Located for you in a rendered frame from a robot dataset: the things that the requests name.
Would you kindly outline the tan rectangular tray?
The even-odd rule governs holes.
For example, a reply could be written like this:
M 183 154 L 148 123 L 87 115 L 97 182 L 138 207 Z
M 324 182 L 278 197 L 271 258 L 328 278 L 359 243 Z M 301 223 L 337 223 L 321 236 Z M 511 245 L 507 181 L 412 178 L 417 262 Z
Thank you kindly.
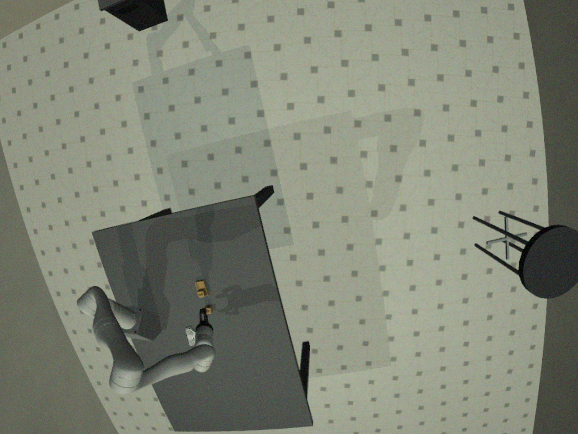
M 200 281 L 201 281 L 201 282 L 200 282 Z M 204 282 L 203 282 L 203 281 L 204 281 Z M 208 292 L 208 289 L 207 289 L 207 286 L 206 286 L 205 280 L 199 280 L 199 281 L 196 281 L 196 282 L 195 282 L 195 284 L 196 284 L 197 290 L 199 290 L 199 289 L 204 289 L 204 288 L 205 288 L 205 290 L 206 290 L 206 293 L 207 293 L 207 295 L 206 295 L 206 296 L 208 296 L 208 295 L 209 295 L 209 292 Z

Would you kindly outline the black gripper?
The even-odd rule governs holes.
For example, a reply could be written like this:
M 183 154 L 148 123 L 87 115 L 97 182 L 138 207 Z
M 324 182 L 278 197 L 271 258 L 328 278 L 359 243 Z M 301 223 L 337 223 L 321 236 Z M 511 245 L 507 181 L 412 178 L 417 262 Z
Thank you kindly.
M 202 309 L 203 309 L 203 310 L 202 310 Z M 199 315 L 200 315 L 200 319 L 201 319 L 201 318 L 202 318 L 202 319 L 201 319 L 200 322 L 199 322 L 200 324 L 197 325 L 196 330 L 197 330 L 197 328 L 199 328 L 199 327 L 201 327 L 201 326 L 208 326 L 208 327 L 210 327 L 210 328 L 212 329 L 212 331 L 213 331 L 213 327 L 212 327 L 212 326 L 209 324 L 209 322 L 208 322 L 208 316 L 206 315 L 207 312 L 205 313 L 206 308 L 202 308 L 202 309 L 200 309 L 200 314 L 199 314 Z M 205 318 L 206 318 L 206 319 L 205 319 Z M 205 320 L 206 320 L 206 321 L 205 321 Z

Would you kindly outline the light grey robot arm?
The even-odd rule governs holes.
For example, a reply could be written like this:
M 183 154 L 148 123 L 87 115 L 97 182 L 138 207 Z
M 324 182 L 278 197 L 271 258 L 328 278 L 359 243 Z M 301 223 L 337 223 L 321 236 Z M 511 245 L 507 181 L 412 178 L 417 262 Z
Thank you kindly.
M 170 355 L 144 370 L 143 361 L 122 331 L 122 328 L 131 329 L 136 324 L 136 313 L 108 299 L 100 287 L 92 286 L 77 300 L 77 306 L 94 318 L 93 333 L 98 344 L 110 348 L 113 367 L 109 385 L 114 392 L 130 394 L 174 375 L 193 369 L 205 372 L 210 368 L 215 356 L 212 329 L 201 326 L 194 330 L 186 326 L 188 343 L 195 347 Z

